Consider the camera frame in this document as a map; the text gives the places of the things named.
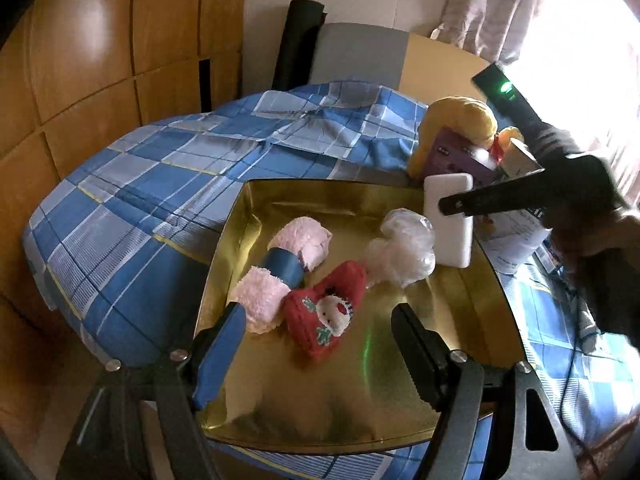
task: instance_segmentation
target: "window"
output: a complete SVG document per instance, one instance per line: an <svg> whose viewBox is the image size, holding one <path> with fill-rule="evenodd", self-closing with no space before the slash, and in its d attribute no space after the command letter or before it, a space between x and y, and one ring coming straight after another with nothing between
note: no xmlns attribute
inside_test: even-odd
<svg viewBox="0 0 640 480"><path fill-rule="evenodd" d="M622 0L543 0L506 73L543 121L602 150L640 198L640 23Z"/></svg>

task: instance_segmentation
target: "plastic bag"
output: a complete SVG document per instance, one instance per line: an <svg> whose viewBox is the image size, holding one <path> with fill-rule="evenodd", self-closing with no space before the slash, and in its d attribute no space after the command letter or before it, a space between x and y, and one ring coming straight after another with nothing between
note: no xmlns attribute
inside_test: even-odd
<svg viewBox="0 0 640 480"><path fill-rule="evenodd" d="M435 234L424 216L408 209L393 209L380 230L385 238L370 241L364 253L367 287L386 281L405 288L433 272Z"/></svg>

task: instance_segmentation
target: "hand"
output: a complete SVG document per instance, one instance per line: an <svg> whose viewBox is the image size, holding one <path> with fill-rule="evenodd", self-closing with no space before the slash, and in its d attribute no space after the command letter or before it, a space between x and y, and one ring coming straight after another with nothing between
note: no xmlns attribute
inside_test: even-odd
<svg viewBox="0 0 640 480"><path fill-rule="evenodd" d="M580 259L613 248L621 248L625 259L640 272L640 212L635 209L583 219L559 207L545 214L543 224L554 230L552 242L569 273L578 269Z"/></svg>

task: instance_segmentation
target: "purple box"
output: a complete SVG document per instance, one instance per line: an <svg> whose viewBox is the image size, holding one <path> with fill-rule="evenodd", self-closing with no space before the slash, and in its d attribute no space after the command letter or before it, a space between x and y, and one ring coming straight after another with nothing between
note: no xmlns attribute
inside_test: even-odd
<svg viewBox="0 0 640 480"><path fill-rule="evenodd" d="M450 128L443 128L433 141L422 179L435 174L468 173L474 178L474 186L486 186L495 180L497 167L487 150Z"/></svg>

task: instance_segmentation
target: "metal tray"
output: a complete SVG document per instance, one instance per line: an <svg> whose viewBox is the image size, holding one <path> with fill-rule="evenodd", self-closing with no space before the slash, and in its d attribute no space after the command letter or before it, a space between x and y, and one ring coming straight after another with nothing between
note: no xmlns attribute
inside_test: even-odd
<svg viewBox="0 0 640 480"><path fill-rule="evenodd" d="M245 182L211 263L196 332L215 323L228 291L260 262L268 241L289 220L311 216L334 234L327 260L305 276L309 286L342 261L359 259L380 236L388 211L421 212L422 200L420 189L359 182ZM374 286L320 364L296 347L285 323L267 334L247 332L220 395L200 413L205 434L235 446L305 454L370 452L430 438L438 414L418 397L390 330L391 310L404 301L451 349L496 366L524 359L498 279L474 243L466 269L436 266L428 279L405 290Z"/></svg>

